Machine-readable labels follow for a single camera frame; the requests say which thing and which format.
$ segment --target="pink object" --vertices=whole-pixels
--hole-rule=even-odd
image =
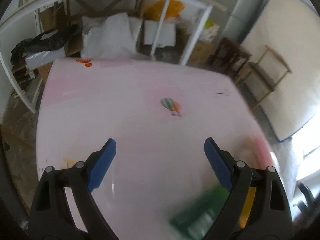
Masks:
[[[212,137],[235,156],[252,135],[265,140],[263,133],[222,74],[149,61],[91,63],[66,58],[51,68],[37,126],[39,178],[45,167],[71,167],[113,138],[116,156],[92,194],[101,213],[121,240],[174,240],[168,212],[217,183],[204,141]],[[179,104],[181,116],[163,98]],[[265,152],[262,141],[257,148]],[[66,195],[85,230],[69,189]]]
[[[257,149],[254,151],[254,155],[258,162],[258,169],[264,170],[268,166],[274,166],[266,140],[261,137],[255,137],[254,145]]]

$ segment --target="metal screw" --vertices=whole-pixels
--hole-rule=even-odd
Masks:
[[[239,168],[243,168],[243,167],[245,166],[245,163],[244,163],[243,161],[238,161],[238,162],[237,162],[237,166],[238,166]]]
[[[77,163],[76,163],[76,167],[77,167],[78,169],[82,168],[83,166],[84,166],[84,162],[77,162]]]
[[[269,166],[269,167],[268,167],[268,170],[269,170],[270,172],[275,172],[275,171],[276,171],[276,169],[274,168],[274,166]]]
[[[49,173],[50,171],[52,171],[52,166],[48,166],[45,168],[45,172]]]

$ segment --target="wooden frame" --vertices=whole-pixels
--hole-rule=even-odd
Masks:
[[[290,67],[288,66],[288,64],[286,63],[286,61],[284,60],[284,58],[277,53],[276,51],[274,51],[272,48],[270,48],[268,45],[265,46],[266,50],[264,51],[264,53],[261,55],[261,57],[259,58],[259,60],[255,63],[255,65],[259,66],[260,62],[262,61],[262,59],[267,55],[268,52],[271,52],[272,55],[286,68],[286,71],[284,72],[284,74],[273,84],[266,84],[266,81],[261,77],[261,75],[259,75],[256,70],[254,68],[251,67],[251,63],[249,62],[248,64],[246,64],[239,72],[239,76],[237,78],[237,80],[235,81],[236,85],[240,85],[242,83],[244,83],[252,73],[254,73],[259,80],[264,83],[267,87],[268,87],[268,92],[254,105],[254,107],[251,108],[251,110],[256,109],[262,102],[263,100],[265,100],[272,92],[274,92],[274,90],[276,89],[276,87],[280,84],[280,82],[284,79],[284,77],[289,73],[291,74],[292,71],[290,69]],[[244,79],[241,80],[241,75],[244,73],[245,70],[249,69],[248,74],[245,76]]]
[[[135,9],[134,10],[121,10],[121,9],[113,9],[118,3],[123,0],[114,0],[110,4],[108,4],[103,10],[96,11],[89,5],[87,2],[83,0],[75,0],[82,8],[87,10],[85,13],[79,13],[76,15],[70,15],[70,8],[67,10],[67,19],[69,22],[81,20],[82,16],[87,17],[109,17],[111,15],[120,13],[120,12],[127,12],[129,16],[139,17],[141,13],[141,4],[143,0],[136,0]]]

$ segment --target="yellow object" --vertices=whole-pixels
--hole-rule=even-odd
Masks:
[[[180,105],[178,103],[174,103],[172,107],[172,111],[176,111],[177,113],[180,111]]]
[[[249,219],[249,215],[253,206],[254,197],[256,195],[257,187],[250,187],[247,199],[245,200],[244,206],[242,208],[242,212],[239,218],[239,226],[243,229],[245,228],[245,225],[247,224],[247,221]]]
[[[149,7],[143,13],[143,18],[145,20],[159,21],[161,12],[164,6],[165,0],[160,0],[156,2],[153,6]],[[165,14],[164,19],[175,18],[179,13],[184,9],[184,4],[176,0],[170,0],[167,13]]]
[[[205,29],[209,29],[211,26],[214,26],[214,25],[215,25],[214,21],[212,21],[212,20],[207,20],[207,21],[205,22],[204,28],[205,28]]]

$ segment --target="white plastic bag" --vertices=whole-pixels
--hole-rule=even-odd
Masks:
[[[140,33],[142,19],[137,17],[128,17],[129,18],[129,25],[131,36],[134,44],[137,43],[137,39]],[[92,28],[101,27],[106,17],[99,17],[99,18],[89,18],[87,16],[82,17],[82,35],[88,34]]]
[[[209,27],[208,29],[203,29],[199,40],[212,43],[214,38],[217,36],[219,30],[219,25],[215,24],[214,26]]]
[[[83,34],[82,58],[132,58],[136,53],[127,13],[108,17]]]

